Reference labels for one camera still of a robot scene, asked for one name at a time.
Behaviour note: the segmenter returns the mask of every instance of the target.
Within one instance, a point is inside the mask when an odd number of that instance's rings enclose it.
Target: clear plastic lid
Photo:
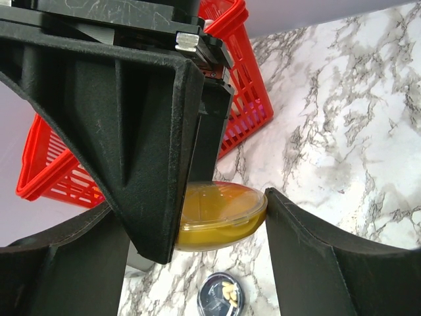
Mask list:
[[[191,182],[184,198],[181,230],[202,230],[247,222],[264,211],[260,191],[229,182]]]

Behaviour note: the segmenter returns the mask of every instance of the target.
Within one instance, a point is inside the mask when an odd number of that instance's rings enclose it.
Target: gray marble vein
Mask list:
[[[215,179],[275,187],[364,238],[421,246],[421,4],[253,41],[274,119],[219,163]],[[215,271],[237,277],[244,315],[279,315],[263,225],[208,253],[124,281],[120,315],[198,315]]]

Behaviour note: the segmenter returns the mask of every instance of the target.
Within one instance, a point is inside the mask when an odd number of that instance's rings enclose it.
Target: marble countertop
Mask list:
[[[274,120],[223,158],[216,179],[275,187],[344,230],[421,246],[421,4],[253,41]],[[244,315],[279,315],[266,227],[124,281],[121,316],[198,315],[211,273],[238,278]]]

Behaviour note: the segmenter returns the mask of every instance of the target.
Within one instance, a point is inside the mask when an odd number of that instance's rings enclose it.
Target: clear plastic container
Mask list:
[[[230,246],[256,231],[266,206],[262,192],[240,184],[189,183],[176,248],[208,251]]]

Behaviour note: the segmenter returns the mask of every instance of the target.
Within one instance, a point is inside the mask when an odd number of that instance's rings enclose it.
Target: small round container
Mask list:
[[[189,183],[176,249],[216,250],[250,236],[263,223],[267,203],[262,192],[240,184]]]
[[[235,287],[237,307],[231,306],[224,297],[225,282]],[[244,292],[239,282],[227,273],[218,272],[210,275],[203,283],[197,295],[197,308],[200,316],[239,316],[244,309]]]

